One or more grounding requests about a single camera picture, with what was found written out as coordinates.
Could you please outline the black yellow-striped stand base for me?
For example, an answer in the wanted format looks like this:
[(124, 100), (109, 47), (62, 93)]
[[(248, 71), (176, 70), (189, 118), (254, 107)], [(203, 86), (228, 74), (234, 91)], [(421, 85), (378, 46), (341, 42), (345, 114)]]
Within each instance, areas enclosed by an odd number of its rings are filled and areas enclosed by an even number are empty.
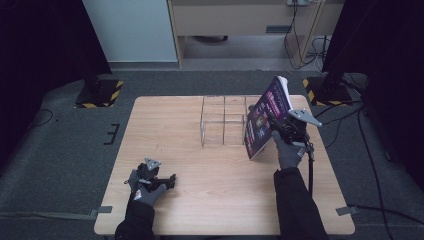
[(75, 101), (76, 108), (111, 107), (123, 86), (121, 80), (99, 80), (85, 83)]
[(345, 86), (325, 77), (307, 77), (303, 80), (307, 97), (313, 106), (351, 105), (352, 98)]

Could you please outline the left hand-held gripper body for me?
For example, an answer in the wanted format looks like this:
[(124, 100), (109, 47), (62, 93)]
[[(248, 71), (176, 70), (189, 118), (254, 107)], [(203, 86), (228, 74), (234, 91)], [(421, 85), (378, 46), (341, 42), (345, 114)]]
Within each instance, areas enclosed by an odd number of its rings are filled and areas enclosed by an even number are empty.
[(160, 185), (157, 178), (160, 165), (160, 161), (145, 157), (144, 163), (137, 168), (137, 182), (146, 188), (157, 188)]

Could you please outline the white cabinet panel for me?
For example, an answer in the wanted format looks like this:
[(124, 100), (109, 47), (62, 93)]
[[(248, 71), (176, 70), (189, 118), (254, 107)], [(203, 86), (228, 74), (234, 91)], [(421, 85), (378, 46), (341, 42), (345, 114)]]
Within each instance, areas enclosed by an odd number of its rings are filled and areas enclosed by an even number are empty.
[(176, 62), (167, 0), (82, 0), (109, 62)]

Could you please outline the person's left hand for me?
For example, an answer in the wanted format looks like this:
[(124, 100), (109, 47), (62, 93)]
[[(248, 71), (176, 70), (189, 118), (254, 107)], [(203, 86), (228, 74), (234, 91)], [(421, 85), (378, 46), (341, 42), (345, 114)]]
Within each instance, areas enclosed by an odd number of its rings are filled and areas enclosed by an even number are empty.
[(131, 189), (130, 199), (153, 207), (158, 198), (165, 192), (163, 190), (149, 192), (142, 184), (137, 182), (137, 171), (132, 170), (128, 184)]

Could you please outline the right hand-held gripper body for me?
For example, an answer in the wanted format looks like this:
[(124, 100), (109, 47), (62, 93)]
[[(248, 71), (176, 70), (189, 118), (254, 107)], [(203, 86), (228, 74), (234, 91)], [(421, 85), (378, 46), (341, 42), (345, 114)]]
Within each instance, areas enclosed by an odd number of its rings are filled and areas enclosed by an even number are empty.
[(299, 142), (308, 146), (310, 137), (306, 130), (307, 124), (322, 126), (322, 123), (306, 109), (291, 109), (282, 119), (278, 120), (284, 124), (284, 131), (279, 133), (282, 140), (287, 144)]

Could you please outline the clear acrylic file organizer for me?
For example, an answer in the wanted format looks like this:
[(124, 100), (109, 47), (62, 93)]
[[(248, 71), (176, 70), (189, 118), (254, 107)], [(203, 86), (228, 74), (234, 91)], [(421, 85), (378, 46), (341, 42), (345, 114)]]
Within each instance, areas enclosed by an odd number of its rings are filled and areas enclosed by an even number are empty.
[(258, 95), (204, 96), (200, 116), (201, 146), (243, 146), (249, 107)]

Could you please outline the black stand pole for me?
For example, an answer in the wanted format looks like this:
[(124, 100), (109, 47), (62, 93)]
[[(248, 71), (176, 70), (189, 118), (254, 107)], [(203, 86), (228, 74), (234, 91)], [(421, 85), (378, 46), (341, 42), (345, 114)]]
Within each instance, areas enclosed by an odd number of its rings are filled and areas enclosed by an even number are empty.
[(75, 4), (75, 43), (78, 56), (78, 70), (84, 78), (91, 94), (100, 95), (102, 84), (96, 74), (95, 32), (82, 0), (73, 0)]
[(345, 0), (323, 66), (327, 80), (340, 83), (367, 8), (367, 0)]

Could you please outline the person's right hand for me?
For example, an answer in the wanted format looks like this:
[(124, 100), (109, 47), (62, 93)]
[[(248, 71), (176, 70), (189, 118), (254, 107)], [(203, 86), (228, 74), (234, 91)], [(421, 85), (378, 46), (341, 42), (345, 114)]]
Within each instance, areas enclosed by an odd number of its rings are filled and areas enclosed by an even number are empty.
[(285, 143), (276, 130), (272, 132), (272, 137), (276, 144), (280, 168), (297, 168), (306, 152), (305, 145), (299, 142)]

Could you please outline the light wooden desk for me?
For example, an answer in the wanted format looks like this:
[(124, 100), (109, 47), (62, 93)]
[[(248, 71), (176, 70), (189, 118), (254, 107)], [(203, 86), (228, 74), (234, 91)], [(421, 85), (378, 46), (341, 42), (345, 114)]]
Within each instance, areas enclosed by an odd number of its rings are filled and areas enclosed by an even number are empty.
[(314, 38), (334, 32), (345, 0), (311, 0), (308, 6), (287, 6), (287, 0), (167, 2), (179, 63), (190, 36), (284, 34), (291, 60), (302, 66)]

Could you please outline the dark purple magazine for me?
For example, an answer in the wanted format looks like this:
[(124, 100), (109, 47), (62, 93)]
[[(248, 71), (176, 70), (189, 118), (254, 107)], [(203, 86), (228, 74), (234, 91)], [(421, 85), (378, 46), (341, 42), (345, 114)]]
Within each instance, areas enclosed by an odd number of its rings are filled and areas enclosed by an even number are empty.
[(271, 120), (282, 122), (291, 109), (288, 80), (282, 76), (275, 76), (246, 117), (244, 145), (250, 160), (271, 139)]

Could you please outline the grey tape strip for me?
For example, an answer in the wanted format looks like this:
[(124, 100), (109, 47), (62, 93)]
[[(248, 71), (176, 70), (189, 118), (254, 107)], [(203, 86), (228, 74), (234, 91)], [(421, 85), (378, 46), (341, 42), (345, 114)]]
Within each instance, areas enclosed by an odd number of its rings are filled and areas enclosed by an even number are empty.
[(111, 213), (112, 209), (112, 206), (99, 206), (97, 209), (91, 209), (89, 216), (96, 218), (99, 213)]
[(359, 209), (356, 206), (345, 206), (345, 207), (337, 208), (336, 212), (339, 216), (355, 215), (359, 213)]

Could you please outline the dark curtain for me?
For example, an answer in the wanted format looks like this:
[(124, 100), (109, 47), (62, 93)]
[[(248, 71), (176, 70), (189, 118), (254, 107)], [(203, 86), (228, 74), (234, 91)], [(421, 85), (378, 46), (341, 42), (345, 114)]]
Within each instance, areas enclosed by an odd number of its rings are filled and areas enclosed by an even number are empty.
[[(83, 77), (73, 0), (0, 0), (0, 169), (10, 162), (45, 94)], [(111, 72), (95, 33), (96, 74)]]
[(424, 191), (424, 0), (367, 0), (345, 73), (369, 79), (365, 103), (391, 159)]

